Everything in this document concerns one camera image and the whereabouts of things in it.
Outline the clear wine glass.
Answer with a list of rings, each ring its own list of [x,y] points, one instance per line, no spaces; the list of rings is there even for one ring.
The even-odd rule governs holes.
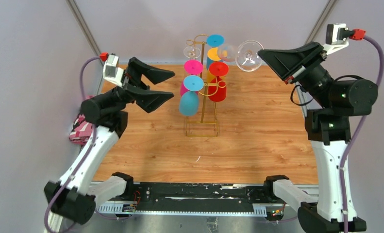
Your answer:
[[[188,59],[198,59],[201,56],[201,50],[195,46],[185,47],[183,53]]]
[[[263,49],[264,46],[260,42],[247,40],[239,46],[222,44],[217,49],[217,55],[222,61],[234,62],[244,72],[253,72],[265,64],[258,55]]]

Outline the light blue wine glass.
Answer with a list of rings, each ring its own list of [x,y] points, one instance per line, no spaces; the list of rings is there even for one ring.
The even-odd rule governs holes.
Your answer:
[[[193,116],[199,108],[199,91],[204,87],[202,78],[197,75],[188,75],[184,78],[180,94],[179,111],[184,116]]]

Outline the pink wine glass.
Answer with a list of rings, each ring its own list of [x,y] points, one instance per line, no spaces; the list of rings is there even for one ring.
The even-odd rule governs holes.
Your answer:
[[[187,76],[182,81],[180,95],[182,96],[188,91],[198,92],[202,90],[204,81],[199,75],[203,71],[203,64],[197,60],[189,60],[185,62],[184,69]]]

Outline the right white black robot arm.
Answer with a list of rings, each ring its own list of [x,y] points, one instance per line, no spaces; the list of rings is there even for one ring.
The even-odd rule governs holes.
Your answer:
[[[263,196],[268,202],[281,199],[297,211],[307,233],[364,232],[365,220],[353,205],[347,156],[357,134],[351,133],[350,117],[365,118],[378,96],[378,86],[356,75],[337,79],[322,66],[327,56],[348,46],[310,42],[291,50],[260,50],[259,57],[286,84],[294,84],[319,104],[304,118],[318,171],[318,197],[301,191],[285,175],[268,176]]]

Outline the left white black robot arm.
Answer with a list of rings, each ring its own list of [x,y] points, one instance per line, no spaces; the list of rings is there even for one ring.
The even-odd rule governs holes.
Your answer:
[[[126,66],[119,66],[119,57],[102,53],[94,60],[103,62],[102,78],[114,85],[110,91],[85,98],[80,106],[92,132],[78,157],[56,182],[47,182],[44,193],[48,201],[47,213],[71,220],[73,224],[86,224],[97,208],[114,197],[140,201],[132,176],[115,172],[109,179],[92,187],[91,181],[112,146],[121,138],[128,124],[125,107],[137,104],[151,113],[174,97],[171,92],[153,91],[142,81],[146,77],[152,84],[162,83],[175,73],[149,66],[132,57]]]

